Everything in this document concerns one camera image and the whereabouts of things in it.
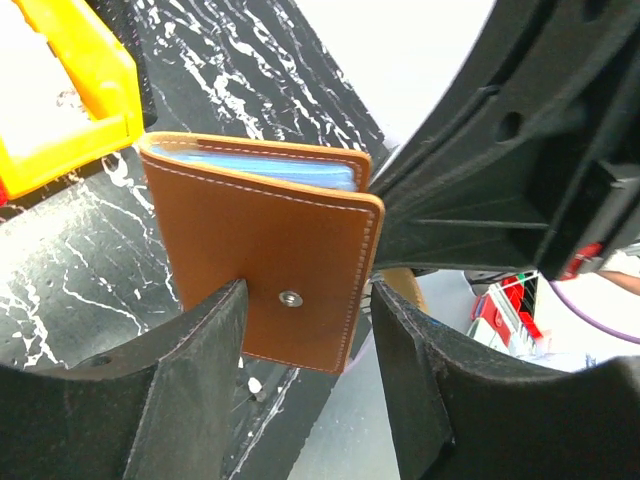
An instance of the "black marble surface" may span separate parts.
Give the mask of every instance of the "black marble surface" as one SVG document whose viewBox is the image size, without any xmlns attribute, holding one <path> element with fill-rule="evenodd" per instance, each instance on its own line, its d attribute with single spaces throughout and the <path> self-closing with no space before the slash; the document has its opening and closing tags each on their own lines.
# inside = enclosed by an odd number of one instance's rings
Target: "black marble surface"
<svg viewBox="0 0 640 480">
<path fill-rule="evenodd" d="M 379 128 L 292 3 L 132 3 L 158 107 L 154 130 L 356 148 L 376 164 L 385 156 Z M 133 148 L 0 209 L 0 222 L 5 364 L 72 367 L 180 312 Z M 230 476 L 304 376 L 250 358 L 239 370 Z M 252 376 L 265 386 L 259 401 L 247 389 Z"/>
</svg>

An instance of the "white wall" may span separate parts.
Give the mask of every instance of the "white wall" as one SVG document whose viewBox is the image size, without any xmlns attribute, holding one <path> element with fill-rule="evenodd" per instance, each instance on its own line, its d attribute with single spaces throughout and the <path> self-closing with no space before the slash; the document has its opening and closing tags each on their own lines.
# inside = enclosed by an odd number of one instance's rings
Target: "white wall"
<svg viewBox="0 0 640 480">
<path fill-rule="evenodd" d="M 596 274 L 560 283 L 565 295 L 594 320 L 640 338 L 640 297 Z M 640 346 L 618 340 L 576 317 L 543 279 L 538 281 L 536 323 L 551 329 L 552 352 L 640 355 Z"/>
<path fill-rule="evenodd" d="M 494 0 L 296 0 L 390 143 L 437 105 Z"/>
</svg>

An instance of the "red object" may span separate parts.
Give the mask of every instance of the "red object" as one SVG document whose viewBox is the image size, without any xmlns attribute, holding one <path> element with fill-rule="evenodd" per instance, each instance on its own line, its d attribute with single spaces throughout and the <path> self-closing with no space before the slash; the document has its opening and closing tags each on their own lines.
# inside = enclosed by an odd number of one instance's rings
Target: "red object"
<svg viewBox="0 0 640 480">
<path fill-rule="evenodd" d="M 9 193 L 0 178 L 0 207 L 9 201 Z"/>
<path fill-rule="evenodd" d="M 564 272 L 560 280 L 572 280 L 576 278 L 577 271 L 582 264 L 598 255 L 600 250 L 602 250 L 602 245 L 599 243 L 592 243 L 578 250 L 578 253 L 576 253 L 576 256 L 571 260 L 567 271 Z"/>
<path fill-rule="evenodd" d="M 506 347 L 509 346 L 509 340 L 511 340 L 511 332 L 509 327 L 502 319 L 502 315 L 498 312 L 498 309 L 493 303 L 491 297 L 486 294 L 476 299 L 476 303 L 473 306 L 471 320 L 477 318 L 483 318 L 493 330 L 500 336 L 500 340 Z"/>
<path fill-rule="evenodd" d="M 540 329 L 536 326 L 533 321 L 533 317 L 529 312 L 522 311 L 522 299 L 524 298 L 524 285 L 519 281 L 518 277 L 508 277 L 502 281 L 502 286 L 504 287 L 504 293 L 509 299 L 511 305 L 513 305 L 514 310 L 518 314 L 518 318 L 525 326 L 529 335 L 533 337 L 534 340 L 542 339 L 542 333 Z"/>
</svg>

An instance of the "yellow plastic object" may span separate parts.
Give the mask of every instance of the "yellow plastic object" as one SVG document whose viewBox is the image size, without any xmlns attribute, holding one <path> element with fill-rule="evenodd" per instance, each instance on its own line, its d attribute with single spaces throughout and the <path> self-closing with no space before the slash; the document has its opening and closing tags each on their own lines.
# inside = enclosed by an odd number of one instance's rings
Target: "yellow plastic object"
<svg viewBox="0 0 640 480">
<path fill-rule="evenodd" d="M 135 61 L 85 1 L 14 2 L 31 27 L 47 37 L 92 123 L 26 157 L 9 157 L 0 132 L 0 187 L 5 190 L 0 197 L 4 193 L 9 199 L 128 147 L 144 133 Z"/>
</svg>

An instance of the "person's arm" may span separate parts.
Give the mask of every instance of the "person's arm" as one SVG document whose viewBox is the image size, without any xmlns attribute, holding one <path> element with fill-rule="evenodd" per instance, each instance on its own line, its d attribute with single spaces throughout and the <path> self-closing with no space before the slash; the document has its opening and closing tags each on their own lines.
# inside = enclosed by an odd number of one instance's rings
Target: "person's arm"
<svg viewBox="0 0 640 480">
<path fill-rule="evenodd" d="M 627 292 L 640 296 L 640 278 L 627 275 L 626 273 L 611 271 L 600 271 L 598 275 L 606 278 L 620 288 L 625 289 Z"/>
</svg>

